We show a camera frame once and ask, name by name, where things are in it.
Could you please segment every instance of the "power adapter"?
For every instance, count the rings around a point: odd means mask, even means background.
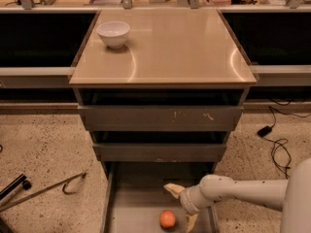
[[[269,134],[272,131],[272,127],[270,126],[265,126],[263,127],[261,130],[259,130],[259,132],[257,132],[257,134],[260,137],[265,137],[267,134]]]

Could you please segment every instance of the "floor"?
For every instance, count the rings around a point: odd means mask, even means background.
[[[301,116],[311,113],[310,104],[280,106],[281,112]],[[267,138],[288,139],[292,169],[311,156],[311,116],[275,114],[276,124]],[[246,106],[236,130],[230,135],[227,151],[216,174],[235,180],[284,179],[271,160],[273,144],[257,136],[258,130],[273,124],[266,104]],[[20,174],[32,183],[29,190],[18,187],[0,203],[0,207],[19,198],[86,171],[86,176],[14,206],[0,217],[16,233],[93,233],[100,232],[107,180],[91,147],[88,133],[69,106],[67,109],[31,109],[0,106],[0,190]],[[276,154],[281,163],[287,156]],[[279,212],[236,200],[216,205],[219,232],[264,232],[280,230]]]

